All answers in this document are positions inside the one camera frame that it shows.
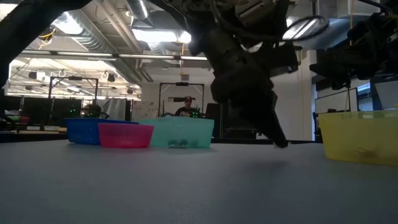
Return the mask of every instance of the teal plastic basket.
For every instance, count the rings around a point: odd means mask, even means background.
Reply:
[[[151,146],[209,148],[214,121],[211,119],[165,117],[143,119],[140,124],[155,126]]]

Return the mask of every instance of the pink plastic basket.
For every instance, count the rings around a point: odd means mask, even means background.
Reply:
[[[98,124],[99,140],[104,147],[145,148],[155,127],[141,124]]]

